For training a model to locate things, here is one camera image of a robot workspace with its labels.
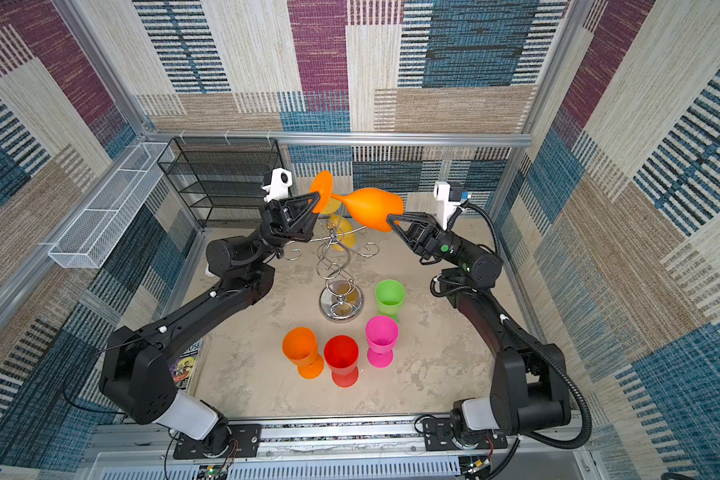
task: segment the metal wine glass holder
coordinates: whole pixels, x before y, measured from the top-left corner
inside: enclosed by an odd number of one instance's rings
[[[345,214],[346,208],[342,204],[336,215],[338,218],[344,218]],[[380,249],[374,242],[365,242],[357,250],[346,246],[342,241],[347,235],[366,227],[359,226],[345,232],[339,228],[339,225],[334,225],[330,221],[331,216],[323,215],[318,218],[318,224],[326,233],[324,236],[311,239],[310,242],[321,242],[317,247],[315,265],[317,274],[326,281],[326,288],[320,293],[320,311],[328,320],[343,323],[355,318],[363,306],[363,294],[355,283],[355,277],[346,270],[352,261],[352,255],[369,258],[378,254]],[[286,260],[298,260],[302,255],[302,250],[299,248],[292,248],[290,252],[295,256],[286,255]]]

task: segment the aluminum rail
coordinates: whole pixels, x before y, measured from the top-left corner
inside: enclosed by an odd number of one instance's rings
[[[528,134],[408,134],[383,132],[305,132],[274,130],[163,130],[147,132],[148,141],[170,141],[184,137],[240,138],[264,137],[288,145],[382,145],[431,147],[524,148],[532,140]]]

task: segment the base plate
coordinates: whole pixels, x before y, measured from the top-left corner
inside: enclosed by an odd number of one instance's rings
[[[258,423],[251,423],[246,425],[230,425],[232,430],[232,437],[237,440],[237,453],[235,458],[250,458],[255,457],[259,451],[259,439],[261,438],[262,426]],[[178,438],[178,445],[173,450],[174,460],[196,460],[198,458],[207,458],[200,453],[200,449],[197,447],[200,442],[192,439],[191,437],[181,433]],[[230,453],[229,449],[224,451],[219,458],[224,457]]]
[[[423,418],[422,429],[424,430],[424,445],[427,452],[442,452],[443,450],[456,450],[459,446],[453,441],[450,418]],[[494,450],[506,448],[507,437],[501,430],[489,430],[490,440],[494,444]],[[490,450],[490,443],[485,438],[480,441],[475,449]]]

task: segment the striped fabric wall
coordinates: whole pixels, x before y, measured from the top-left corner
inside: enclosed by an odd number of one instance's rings
[[[509,159],[509,148],[280,145],[293,172],[294,194],[306,194],[322,170],[333,175],[337,194],[383,188],[403,198],[408,211],[435,213],[436,181],[461,182],[471,201],[488,208]]]
[[[498,218],[612,478],[720,480],[720,0],[596,0]]]
[[[74,476],[94,428],[114,415],[68,405],[64,375],[79,405],[115,408],[98,390],[103,357],[80,361],[120,326],[160,317],[195,235],[163,178],[100,270],[54,266],[43,278],[0,332],[0,478]]]
[[[49,0],[0,0],[0,286],[134,139]]]
[[[163,130],[513,133],[569,0],[80,0]]]
[[[0,0],[0,287],[135,138],[48,0]],[[0,478],[71,478],[112,407],[80,368],[118,325],[160,314],[194,238],[161,183],[101,270],[54,267],[0,331]]]

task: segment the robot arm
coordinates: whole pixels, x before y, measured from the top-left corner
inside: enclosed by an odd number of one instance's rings
[[[113,332],[99,390],[137,423],[159,423],[194,438],[199,456],[224,451],[230,435],[227,419],[177,389],[169,364],[194,341],[269,293],[275,269],[266,261],[282,257],[282,248],[289,242],[312,238],[317,221],[312,206],[318,199],[317,193],[272,198],[262,206],[262,224],[252,234],[210,242],[206,258],[219,282],[156,322],[136,331],[121,327]]]
[[[266,262],[274,256],[282,258],[282,248],[292,241],[309,241],[317,220],[312,212],[317,192],[280,200],[287,192],[282,186],[291,183],[291,178],[273,172],[265,182],[271,199],[262,206],[259,229],[249,236],[214,240],[206,248],[209,271],[219,282],[156,322],[136,331],[121,327],[107,344],[99,381],[102,393],[139,424],[159,423],[194,438],[191,448],[199,458],[218,456],[228,447],[227,418],[178,390],[169,364],[222,321],[269,293],[275,269]],[[508,323],[508,315],[490,294],[501,272],[499,257],[486,246],[442,228],[429,214],[390,215],[388,223],[422,261],[446,260],[456,266],[433,279],[430,291],[446,296],[496,355],[490,399],[456,402],[451,413],[459,441],[470,443],[488,428],[499,427],[514,435],[567,424],[570,400],[560,375],[565,375],[563,355],[555,345],[538,344],[525,332],[532,341],[509,334],[517,324],[511,319]],[[435,289],[437,283],[440,291]],[[550,362],[563,369],[554,370]],[[526,372],[537,375],[539,381],[528,383]]]
[[[465,205],[486,219],[498,248],[486,213],[479,207]],[[455,265],[432,279],[430,291],[434,296],[447,297],[451,305],[469,319],[496,358],[490,397],[454,404],[451,424],[456,441],[461,445],[474,445],[487,430],[500,428],[507,435],[527,434],[557,448],[578,448],[585,444],[591,434],[589,409],[566,374],[562,351],[553,343],[541,344],[525,332],[490,292],[501,273],[500,257],[487,246],[473,244],[443,228],[442,224],[453,224],[448,215],[437,219],[424,213],[390,215],[387,222],[420,256],[420,263],[445,260]],[[527,372],[538,380],[529,382]],[[570,422],[569,390],[581,412],[580,434],[569,441],[557,441],[536,433],[536,430]]]

